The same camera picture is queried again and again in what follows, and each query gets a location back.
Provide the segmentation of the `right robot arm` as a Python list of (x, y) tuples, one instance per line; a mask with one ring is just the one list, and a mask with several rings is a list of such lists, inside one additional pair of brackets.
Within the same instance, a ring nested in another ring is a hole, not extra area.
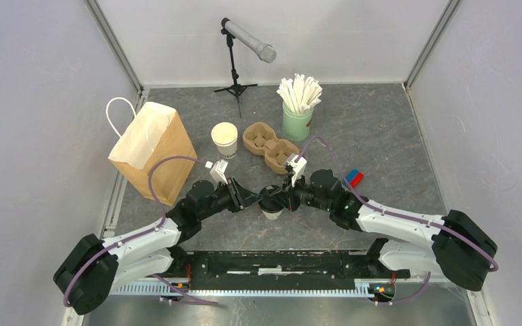
[(447, 215), (424, 215), (358, 199), (331, 170), (318, 170), (308, 181), (287, 177), (281, 187), (265, 189), (263, 202), (295, 211), (300, 205), (328, 212), (340, 228), (389, 236), (379, 251), (365, 259), (374, 277), (390, 270), (439, 273), (454, 284), (480, 291), (492, 267), (497, 244), (467, 216), (450, 210)]

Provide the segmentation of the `white paper cup printed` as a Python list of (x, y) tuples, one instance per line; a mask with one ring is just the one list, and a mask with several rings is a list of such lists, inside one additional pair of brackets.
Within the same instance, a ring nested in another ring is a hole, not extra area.
[(216, 124), (211, 130), (211, 138), (219, 153), (225, 159), (232, 159), (237, 154), (237, 127), (230, 122)]

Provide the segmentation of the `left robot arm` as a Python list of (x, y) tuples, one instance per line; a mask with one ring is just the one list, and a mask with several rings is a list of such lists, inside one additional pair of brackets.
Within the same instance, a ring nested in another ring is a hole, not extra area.
[(233, 178), (218, 185), (197, 181), (164, 219), (113, 238), (84, 236), (54, 273), (54, 284), (64, 305), (88, 314), (111, 292), (140, 278), (181, 275), (186, 258), (179, 246), (201, 230), (204, 219), (223, 210), (238, 213), (261, 199)]

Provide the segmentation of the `brown paper bag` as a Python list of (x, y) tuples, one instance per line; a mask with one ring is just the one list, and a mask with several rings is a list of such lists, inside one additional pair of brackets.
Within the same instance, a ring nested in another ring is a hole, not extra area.
[(172, 206), (190, 174), (196, 151), (176, 109), (146, 102), (134, 113), (119, 136), (108, 160), (144, 197), (152, 199), (149, 185), (161, 203)]

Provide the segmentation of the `black plastic cup lid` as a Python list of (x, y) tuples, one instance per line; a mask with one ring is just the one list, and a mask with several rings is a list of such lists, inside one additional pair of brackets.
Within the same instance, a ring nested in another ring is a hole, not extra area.
[(267, 185), (260, 191), (262, 199), (258, 204), (264, 213), (280, 213), (283, 210), (281, 204), (271, 199), (271, 195), (277, 191), (279, 191), (279, 188), (276, 185)]

